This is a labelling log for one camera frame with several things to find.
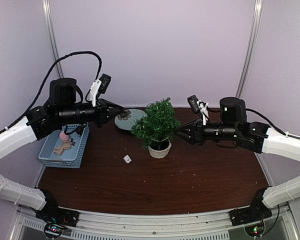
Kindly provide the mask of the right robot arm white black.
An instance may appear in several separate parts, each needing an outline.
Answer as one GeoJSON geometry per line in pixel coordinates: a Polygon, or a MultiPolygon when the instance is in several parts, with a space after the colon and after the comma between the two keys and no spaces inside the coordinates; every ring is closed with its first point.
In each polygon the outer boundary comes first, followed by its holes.
{"type": "MultiPolygon", "coordinates": [[[[195,95],[188,104],[200,118],[181,125],[174,134],[191,145],[202,146],[205,141],[231,141],[235,146],[258,154],[272,154],[300,162],[300,136],[283,131],[270,120],[266,123],[248,122],[245,101],[224,97],[219,101],[220,121],[211,121],[211,111],[195,95]]],[[[300,198],[300,176],[277,186],[260,189],[246,210],[249,220],[258,220],[267,209],[300,198]]]]}

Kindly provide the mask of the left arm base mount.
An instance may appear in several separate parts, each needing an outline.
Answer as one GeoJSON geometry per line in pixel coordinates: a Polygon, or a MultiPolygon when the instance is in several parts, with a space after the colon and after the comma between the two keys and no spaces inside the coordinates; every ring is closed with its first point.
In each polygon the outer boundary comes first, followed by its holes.
{"type": "Polygon", "coordinates": [[[62,227],[76,227],[79,220],[79,212],[64,208],[57,208],[56,211],[35,210],[35,216],[46,223],[62,227]]]}

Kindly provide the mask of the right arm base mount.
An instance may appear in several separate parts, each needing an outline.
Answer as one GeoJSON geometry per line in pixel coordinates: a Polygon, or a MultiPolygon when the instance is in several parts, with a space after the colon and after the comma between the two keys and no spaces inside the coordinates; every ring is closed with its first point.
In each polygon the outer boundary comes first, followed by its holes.
{"type": "Polygon", "coordinates": [[[245,225],[270,218],[272,211],[261,200],[253,200],[248,207],[236,208],[229,211],[233,226],[245,225]]]}

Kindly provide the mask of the small green christmas tree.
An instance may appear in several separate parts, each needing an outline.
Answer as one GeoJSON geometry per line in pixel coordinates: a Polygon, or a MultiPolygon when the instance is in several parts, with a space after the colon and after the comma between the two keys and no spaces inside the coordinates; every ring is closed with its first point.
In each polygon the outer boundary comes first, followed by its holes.
{"type": "Polygon", "coordinates": [[[174,131],[181,126],[171,98],[156,101],[146,108],[147,116],[138,120],[130,132],[142,140],[144,149],[155,159],[166,157],[172,147],[174,131]]]}

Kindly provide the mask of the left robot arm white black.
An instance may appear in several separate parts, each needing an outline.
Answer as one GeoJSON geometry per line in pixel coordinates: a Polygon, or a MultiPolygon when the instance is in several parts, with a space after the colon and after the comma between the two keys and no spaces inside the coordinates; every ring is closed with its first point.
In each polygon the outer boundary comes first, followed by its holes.
{"type": "MultiPolygon", "coordinates": [[[[26,111],[11,127],[0,133],[0,159],[22,146],[39,141],[65,125],[84,125],[93,122],[98,128],[124,111],[124,107],[100,98],[106,92],[111,77],[103,74],[95,80],[86,102],[76,101],[82,95],[74,78],[60,78],[50,82],[49,98],[42,106],[26,111]]],[[[62,211],[47,191],[31,188],[9,180],[0,174],[0,199],[23,205],[43,215],[51,222],[62,218],[62,211]]]]}

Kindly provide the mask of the white battery box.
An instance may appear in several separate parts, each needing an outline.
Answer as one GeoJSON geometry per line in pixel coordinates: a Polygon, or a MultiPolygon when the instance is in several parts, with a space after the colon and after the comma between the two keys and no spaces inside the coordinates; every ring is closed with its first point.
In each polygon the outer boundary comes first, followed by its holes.
{"type": "Polygon", "coordinates": [[[132,159],[130,158],[129,155],[125,155],[125,156],[123,157],[123,160],[124,160],[127,164],[129,164],[129,163],[132,161],[132,159]]]}

